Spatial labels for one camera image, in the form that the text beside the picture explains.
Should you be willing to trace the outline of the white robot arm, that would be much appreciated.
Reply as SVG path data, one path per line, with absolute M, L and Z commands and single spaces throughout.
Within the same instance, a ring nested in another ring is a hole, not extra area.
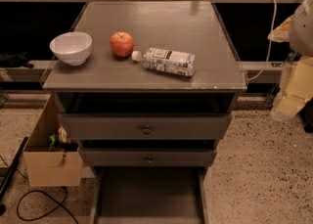
M 299 61 L 283 68 L 271 110 L 275 120 L 284 121 L 295 117 L 313 98 L 313 0 L 304 0 L 268 39 L 289 42 L 291 50 L 300 55 Z

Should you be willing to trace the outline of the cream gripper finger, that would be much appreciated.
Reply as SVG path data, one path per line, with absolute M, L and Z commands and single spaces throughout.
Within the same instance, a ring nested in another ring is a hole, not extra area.
M 301 57 L 287 64 L 279 87 L 270 115 L 274 120 L 285 121 L 295 117 L 313 98 L 313 58 Z
M 289 42 L 292 19 L 293 16 L 288 17 L 279 26 L 271 30 L 268 39 L 277 43 Z

